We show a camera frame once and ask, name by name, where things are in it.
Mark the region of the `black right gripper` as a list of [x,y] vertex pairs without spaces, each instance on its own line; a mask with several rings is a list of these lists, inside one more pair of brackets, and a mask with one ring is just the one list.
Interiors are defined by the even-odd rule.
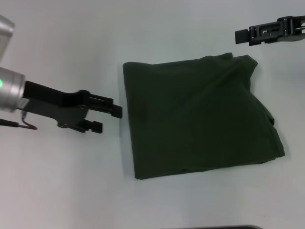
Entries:
[[295,42],[305,39],[305,17],[288,16],[283,21],[250,26],[249,29],[235,32],[235,43],[248,43],[249,46],[274,42]]

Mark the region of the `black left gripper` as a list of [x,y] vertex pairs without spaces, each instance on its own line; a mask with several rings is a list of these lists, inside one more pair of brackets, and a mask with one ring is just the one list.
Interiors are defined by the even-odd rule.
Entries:
[[122,107],[115,105],[113,99],[93,95],[85,90],[64,93],[27,81],[23,98],[29,100],[24,111],[54,119],[58,126],[64,128],[74,126],[74,130],[81,133],[103,132],[103,123],[85,120],[89,109],[122,118]]

